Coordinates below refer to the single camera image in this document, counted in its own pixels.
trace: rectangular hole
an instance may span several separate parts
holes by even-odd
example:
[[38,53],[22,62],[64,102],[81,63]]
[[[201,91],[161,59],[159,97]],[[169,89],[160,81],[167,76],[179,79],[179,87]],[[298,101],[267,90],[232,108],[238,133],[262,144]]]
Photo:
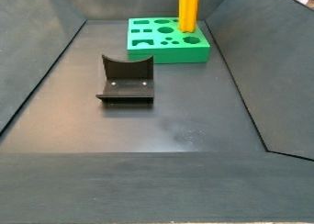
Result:
[[153,40],[152,39],[135,39],[135,40],[132,40],[132,46],[136,46],[140,43],[153,45]]
[[137,20],[137,21],[133,21],[133,24],[149,24],[149,21],[148,20]]

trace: circular hole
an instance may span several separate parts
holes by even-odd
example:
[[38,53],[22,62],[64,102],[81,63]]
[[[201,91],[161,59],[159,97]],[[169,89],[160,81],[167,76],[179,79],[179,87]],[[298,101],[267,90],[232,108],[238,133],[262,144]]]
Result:
[[160,33],[168,34],[168,33],[172,33],[172,32],[173,32],[173,29],[172,29],[172,28],[168,28],[168,27],[161,27],[161,28],[157,29],[157,31],[159,31]]
[[188,44],[197,44],[201,42],[201,40],[197,37],[184,37],[183,41],[184,43],[188,43]]
[[155,23],[157,24],[165,24],[165,23],[169,23],[171,21],[169,20],[165,20],[165,19],[160,19],[160,20],[156,20]]

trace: black plastic part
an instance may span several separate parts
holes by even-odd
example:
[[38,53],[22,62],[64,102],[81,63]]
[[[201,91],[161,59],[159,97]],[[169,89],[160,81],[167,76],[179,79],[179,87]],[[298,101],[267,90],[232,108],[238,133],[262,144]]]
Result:
[[153,56],[136,62],[120,62],[104,55],[103,65],[107,76],[104,91],[96,97],[104,102],[153,102]]

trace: green shape sorter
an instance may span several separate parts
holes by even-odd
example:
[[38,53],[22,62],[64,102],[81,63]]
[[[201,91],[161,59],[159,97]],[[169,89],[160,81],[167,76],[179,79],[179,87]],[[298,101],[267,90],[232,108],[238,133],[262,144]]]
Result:
[[153,63],[207,62],[209,49],[199,26],[193,33],[183,33],[176,17],[128,20],[127,55],[131,61],[153,55]]

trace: black holder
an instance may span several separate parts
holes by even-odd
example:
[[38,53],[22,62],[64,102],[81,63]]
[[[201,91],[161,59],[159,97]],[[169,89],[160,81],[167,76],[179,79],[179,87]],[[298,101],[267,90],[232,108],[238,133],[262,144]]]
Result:
[[121,62],[104,55],[103,65],[107,76],[104,90],[96,97],[112,103],[121,101],[153,102],[153,56],[136,62]]

